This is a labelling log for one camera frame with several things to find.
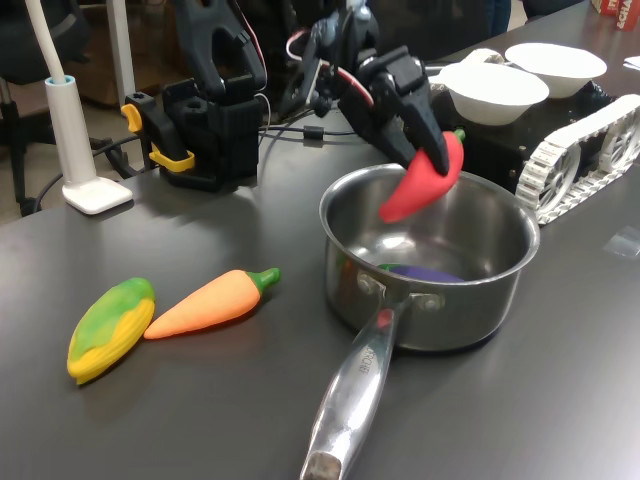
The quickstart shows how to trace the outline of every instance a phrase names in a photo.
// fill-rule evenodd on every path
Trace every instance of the stainless steel saucepan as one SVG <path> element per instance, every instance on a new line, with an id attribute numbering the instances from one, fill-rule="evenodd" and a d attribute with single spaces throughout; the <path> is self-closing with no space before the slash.
<path id="1" fill-rule="evenodd" d="M 533 214 L 511 193 L 467 173 L 435 204 L 383 223 L 378 208 L 404 174 L 393 164 L 358 170 L 320 202 L 327 298 L 361 331 L 322 401 L 301 480 L 345 478 L 373 420 L 394 344 L 440 352 L 488 338 L 538 250 Z M 381 264 L 422 267 L 460 282 L 412 279 Z"/>

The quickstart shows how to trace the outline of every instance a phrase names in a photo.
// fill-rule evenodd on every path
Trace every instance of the saucepan rim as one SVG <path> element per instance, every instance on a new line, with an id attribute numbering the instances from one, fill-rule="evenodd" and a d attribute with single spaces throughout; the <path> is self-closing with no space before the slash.
<path id="1" fill-rule="evenodd" d="M 351 173 L 348 173 L 348 174 L 344 175 L 343 177 L 339 178 L 338 180 L 336 180 L 335 182 L 333 182 L 331 184 L 331 186 L 329 188 L 327 188 L 327 190 L 322 195 L 322 198 L 320 199 L 320 207 L 319 207 L 320 221 L 322 222 L 322 227 L 324 228 L 324 231 L 325 231 L 327 237 L 329 237 L 329 239 L 334 243 L 334 245 L 336 245 L 340 249 L 340 251 L 342 251 L 342 253 L 344 253 L 350 259 L 354 260 L 355 262 L 357 262 L 359 264 L 365 264 L 366 266 L 370 267 L 371 270 L 375 271 L 376 273 L 378 273 L 380 275 L 391 277 L 391 278 L 395 278 L 397 280 L 414 282 L 414 283 L 419 284 L 419 285 L 438 285 L 438 286 L 445 286 L 445 287 L 453 287 L 453 288 L 455 288 L 455 287 L 464 287 L 464 286 L 469 286 L 469 285 L 480 285 L 480 284 L 483 284 L 483 283 L 491 283 L 491 282 L 495 282 L 497 280 L 500 280 L 502 278 L 508 277 L 508 276 L 513 275 L 514 273 L 518 272 L 519 270 L 521 270 L 535 256 L 536 252 L 538 251 L 538 248 L 540 247 L 540 228 L 538 227 L 538 222 L 536 220 L 536 217 L 535 217 L 534 213 L 531 210 L 529 210 L 528 208 L 526 208 L 524 206 L 524 204 L 515 195 L 513 195 L 509 191 L 505 190 L 501 186 L 499 186 L 499 185 L 497 185 L 497 184 L 495 184 L 493 182 L 490 182 L 489 180 L 486 180 L 486 179 L 484 179 L 482 177 L 474 175 L 472 173 L 461 172 L 460 173 L 460 177 L 468 179 L 468 180 L 471 180 L 473 182 L 476 182 L 476 183 L 478 183 L 478 184 L 480 184 L 480 185 L 492 190 L 493 192 L 498 194 L 501 198 L 503 198 L 505 201 L 512 202 L 514 204 L 514 206 L 519 209 L 520 215 L 525 220 L 525 225 L 531 231 L 531 238 L 529 239 L 529 245 L 528 245 L 527 253 L 522 257 L 522 259 L 520 259 L 520 261 L 516 265 L 514 265 L 513 267 L 509 268 L 508 270 L 505 270 L 504 272 L 500 272 L 499 274 L 494 275 L 492 277 L 482 278 L 482 279 L 479 279 L 479 280 L 464 281 L 464 282 L 445 283 L 445 282 L 431 282 L 431 281 L 420 280 L 420 279 L 412 278 L 412 277 L 405 277 L 404 275 L 399 275 L 399 274 L 391 272 L 389 270 L 383 270 L 383 269 L 379 268 L 377 265 L 369 263 L 366 260 L 364 260 L 363 258 L 358 257 L 351 250 L 349 250 L 344 245 L 342 245 L 342 243 L 340 241 L 338 241 L 336 236 L 331 231 L 331 228 L 329 227 L 329 222 L 327 220 L 327 212 L 328 212 L 328 209 L 329 209 L 329 205 L 330 205 L 332 199 L 337 194 L 337 192 L 339 192 L 341 189 L 343 189 L 345 187 L 345 185 L 350 184 L 356 178 L 362 177 L 364 175 L 368 175 L 371 172 L 377 172 L 377 171 L 400 171 L 400 170 L 404 170 L 404 168 L 401 167 L 398 164 L 395 164 L 395 163 L 394 164 L 374 165 L 372 167 L 361 168 L 359 170 L 355 170 L 355 171 L 353 171 Z"/>

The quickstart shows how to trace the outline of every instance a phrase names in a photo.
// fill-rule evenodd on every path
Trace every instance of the saucepan handle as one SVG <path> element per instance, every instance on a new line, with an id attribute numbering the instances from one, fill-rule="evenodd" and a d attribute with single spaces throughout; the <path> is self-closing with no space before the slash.
<path id="1" fill-rule="evenodd" d="M 373 420 L 407 302 L 381 307 L 353 341 L 333 376 L 311 432 L 300 480 L 342 480 Z"/>

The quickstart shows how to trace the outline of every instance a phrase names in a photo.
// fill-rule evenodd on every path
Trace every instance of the white tank track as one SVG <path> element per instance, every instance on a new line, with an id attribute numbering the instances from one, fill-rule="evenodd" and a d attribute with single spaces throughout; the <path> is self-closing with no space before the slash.
<path id="1" fill-rule="evenodd" d="M 580 144 L 600 134 L 597 168 L 576 178 Z M 620 178 L 639 152 L 640 95 L 624 95 L 547 136 L 525 162 L 516 196 L 548 224 Z"/>

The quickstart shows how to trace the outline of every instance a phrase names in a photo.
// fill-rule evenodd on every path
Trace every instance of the white desk lamp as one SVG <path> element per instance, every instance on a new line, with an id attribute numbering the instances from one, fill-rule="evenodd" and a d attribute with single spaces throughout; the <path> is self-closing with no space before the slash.
<path id="1" fill-rule="evenodd" d="M 96 175 L 76 79 L 62 70 L 40 0 L 26 0 L 26 4 L 51 75 L 44 83 L 64 178 L 62 195 L 70 205 L 88 215 L 131 200 L 131 190 Z"/>

